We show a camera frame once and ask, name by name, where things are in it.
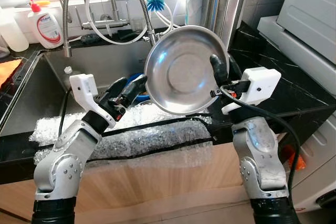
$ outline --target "kitchen sink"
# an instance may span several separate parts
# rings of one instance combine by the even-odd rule
[[[0,136],[34,131],[36,121],[44,117],[60,116],[69,75],[64,68],[71,66],[74,73],[93,74],[98,91],[103,93],[114,81],[142,73],[151,49],[148,42],[129,45],[104,45],[72,49],[72,58],[65,58],[62,50],[41,52],[31,64],[22,81],[11,111]],[[67,113],[83,112],[70,96]]]

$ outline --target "dish soap bottle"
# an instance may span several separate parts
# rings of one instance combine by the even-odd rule
[[[61,28],[53,14],[30,0],[31,12],[28,23],[38,41],[47,49],[59,47],[63,44]]]
[[[21,52],[29,47],[28,40],[19,28],[13,14],[1,9],[0,6],[0,34],[11,48],[16,52]]]

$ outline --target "white appliance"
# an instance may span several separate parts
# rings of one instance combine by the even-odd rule
[[[260,19],[258,30],[336,98],[336,0],[285,0],[279,16]],[[336,201],[336,112],[302,145],[307,168],[297,171],[293,200],[299,211]]]

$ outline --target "metal plate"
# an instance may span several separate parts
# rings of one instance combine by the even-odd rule
[[[222,41],[212,31],[200,26],[183,26],[161,38],[150,51],[144,73],[146,89],[162,110],[188,115],[211,105],[218,89],[210,64],[210,55],[226,61]]]

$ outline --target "marble countertop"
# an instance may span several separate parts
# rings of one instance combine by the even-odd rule
[[[74,46],[81,47],[81,44],[76,41]],[[23,64],[11,80],[12,87],[0,93],[0,116],[7,109],[20,80],[29,69],[29,63],[41,49],[39,44],[30,45],[28,50],[11,56],[11,59],[24,57]],[[281,79],[272,97],[262,102],[259,107],[285,119],[297,131],[301,143],[335,111],[336,100],[331,94],[246,24],[242,23],[237,31],[229,53],[242,71],[247,68],[266,67],[281,73]],[[217,100],[209,108],[217,128],[214,144],[232,142],[232,122],[229,116],[220,113],[220,107],[221,104]],[[268,123],[276,133],[284,132],[280,125],[271,120]],[[0,172],[8,175],[2,176],[0,184],[33,177],[33,155],[37,145],[28,143],[30,134],[24,135],[23,141],[15,136],[0,137]],[[286,135],[280,142],[280,147],[291,145],[293,142],[292,137]],[[282,161],[287,158],[286,153],[280,153]]]

